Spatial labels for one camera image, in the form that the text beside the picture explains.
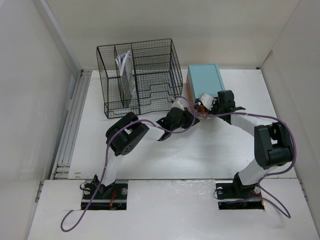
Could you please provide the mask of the grey booklet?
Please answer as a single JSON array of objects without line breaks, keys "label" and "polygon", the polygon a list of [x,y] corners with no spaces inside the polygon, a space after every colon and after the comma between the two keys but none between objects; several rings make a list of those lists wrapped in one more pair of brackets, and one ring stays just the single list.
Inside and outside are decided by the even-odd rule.
[{"label": "grey booklet", "polygon": [[119,54],[115,58],[115,63],[118,67],[120,77],[120,99],[123,107],[128,108],[131,103],[131,99],[136,93],[132,51],[128,50],[126,53]]}]

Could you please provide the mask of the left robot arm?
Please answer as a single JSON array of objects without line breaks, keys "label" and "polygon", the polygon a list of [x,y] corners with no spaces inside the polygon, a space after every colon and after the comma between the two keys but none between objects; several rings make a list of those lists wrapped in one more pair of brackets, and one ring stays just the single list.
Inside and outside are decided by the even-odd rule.
[{"label": "left robot arm", "polygon": [[162,142],[173,134],[186,132],[199,122],[186,108],[172,107],[166,116],[156,122],[139,119],[134,112],[129,112],[106,131],[106,150],[112,149],[116,157],[129,154],[151,129],[147,123],[162,131],[157,139]]}]

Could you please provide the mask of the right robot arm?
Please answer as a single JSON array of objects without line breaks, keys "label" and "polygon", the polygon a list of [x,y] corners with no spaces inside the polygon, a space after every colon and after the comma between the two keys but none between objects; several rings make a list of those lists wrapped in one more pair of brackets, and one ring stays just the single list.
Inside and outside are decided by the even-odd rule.
[{"label": "right robot arm", "polygon": [[253,136],[254,159],[234,175],[231,184],[222,186],[228,193],[243,197],[272,170],[293,162],[296,150],[291,131],[285,123],[275,117],[240,113],[239,110],[244,108],[236,107],[234,93],[231,90],[221,90],[217,92],[210,113]]}]

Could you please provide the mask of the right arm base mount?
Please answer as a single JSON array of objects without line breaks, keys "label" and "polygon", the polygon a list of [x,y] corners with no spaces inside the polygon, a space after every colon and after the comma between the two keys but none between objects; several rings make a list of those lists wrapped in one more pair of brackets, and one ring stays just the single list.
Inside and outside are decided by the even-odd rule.
[{"label": "right arm base mount", "polygon": [[219,210],[264,210],[262,194],[258,185],[247,186],[236,190],[231,181],[215,183],[215,198],[218,200]]}]

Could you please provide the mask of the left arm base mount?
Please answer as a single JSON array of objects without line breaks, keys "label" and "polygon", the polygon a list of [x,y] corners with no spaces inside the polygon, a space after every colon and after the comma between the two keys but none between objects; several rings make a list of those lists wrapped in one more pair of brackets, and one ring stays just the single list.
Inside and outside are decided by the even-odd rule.
[{"label": "left arm base mount", "polygon": [[[106,210],[106,211],[122,211],[127,209],[128,197],[128,181],[116,181],[113,184],[105,187],[103,184],[103,193],[98,191],[88,207],[88,210]],[[81,209],[84,210],[96,186],[93,182],[84,182],[79,187],[82,190]]]}]

